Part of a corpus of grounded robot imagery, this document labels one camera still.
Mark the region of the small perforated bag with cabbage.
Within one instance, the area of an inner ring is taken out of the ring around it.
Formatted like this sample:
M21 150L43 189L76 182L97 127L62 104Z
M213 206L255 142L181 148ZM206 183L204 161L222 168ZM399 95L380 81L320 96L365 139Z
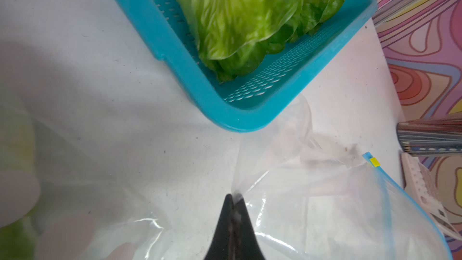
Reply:
M1 258L160 260L164 214L1 84Z

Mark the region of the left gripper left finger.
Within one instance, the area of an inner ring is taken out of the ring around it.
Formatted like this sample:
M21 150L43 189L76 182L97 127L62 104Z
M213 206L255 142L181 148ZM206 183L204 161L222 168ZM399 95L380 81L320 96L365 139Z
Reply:
M234 259L234 203L232 195L225 196L218 223L205 260Z

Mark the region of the cup of pens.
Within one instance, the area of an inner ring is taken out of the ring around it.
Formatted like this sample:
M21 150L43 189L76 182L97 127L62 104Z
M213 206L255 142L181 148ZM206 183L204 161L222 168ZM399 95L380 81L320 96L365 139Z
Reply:
M412 156L462 154L462 114L428 117L397 124L401 149Z

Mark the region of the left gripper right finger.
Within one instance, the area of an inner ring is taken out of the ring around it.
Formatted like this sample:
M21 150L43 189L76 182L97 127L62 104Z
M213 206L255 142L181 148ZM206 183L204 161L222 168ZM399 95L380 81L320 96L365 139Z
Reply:
M244 199L240 199L234 206L233 234L235 260L265 260L257 242Z

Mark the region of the teal plastic basket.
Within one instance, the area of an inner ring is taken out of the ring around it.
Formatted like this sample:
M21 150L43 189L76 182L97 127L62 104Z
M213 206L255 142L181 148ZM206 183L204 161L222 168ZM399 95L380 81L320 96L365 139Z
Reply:
M313 35L267 55L250 75L228 83L199 59L176 0L115 0L153 56L175 75L191 102L235 132L267 126L323 70L376 12L377 0L346 0Z

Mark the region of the clear blue zip-top bag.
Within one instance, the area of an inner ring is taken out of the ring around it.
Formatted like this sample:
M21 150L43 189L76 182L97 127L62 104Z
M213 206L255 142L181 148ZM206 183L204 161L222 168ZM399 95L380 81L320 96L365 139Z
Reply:
M244 136L232 184L268 260L449 260L443 234L381 167L312 132L299 96Z

